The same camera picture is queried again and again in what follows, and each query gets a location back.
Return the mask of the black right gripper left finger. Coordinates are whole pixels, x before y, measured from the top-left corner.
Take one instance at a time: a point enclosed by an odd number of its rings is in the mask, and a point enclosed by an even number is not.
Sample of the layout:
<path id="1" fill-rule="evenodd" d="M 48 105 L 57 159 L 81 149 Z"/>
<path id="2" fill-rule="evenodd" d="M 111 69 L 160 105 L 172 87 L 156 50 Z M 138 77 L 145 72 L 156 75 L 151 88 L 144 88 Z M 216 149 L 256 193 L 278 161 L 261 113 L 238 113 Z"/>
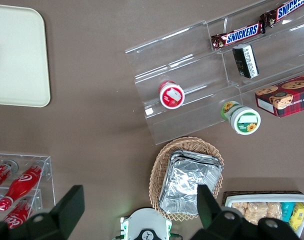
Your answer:
<path id="1" fill-rule="evenodd" d="M 85 212 L 84 187 L 74 185 L 49 212 L 9 229 L 0 221 L 0 240 L 67 240 Z"/>

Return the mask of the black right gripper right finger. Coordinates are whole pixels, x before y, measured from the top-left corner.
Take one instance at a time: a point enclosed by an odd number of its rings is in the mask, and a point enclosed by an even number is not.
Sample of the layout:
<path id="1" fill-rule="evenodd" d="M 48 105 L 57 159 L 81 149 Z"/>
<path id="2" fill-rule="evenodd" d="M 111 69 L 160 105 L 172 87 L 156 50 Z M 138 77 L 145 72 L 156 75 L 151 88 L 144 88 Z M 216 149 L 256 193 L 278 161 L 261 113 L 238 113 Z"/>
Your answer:
<path id="1" fill-rule="evenodd" d="M 244 219 L 234 208 L 222 209 L 206 185 L 197 186 L 197 210 L 202 228 L 192 240 L 298 240 L 282 220 L 262 218 L 258 225 Z"/>

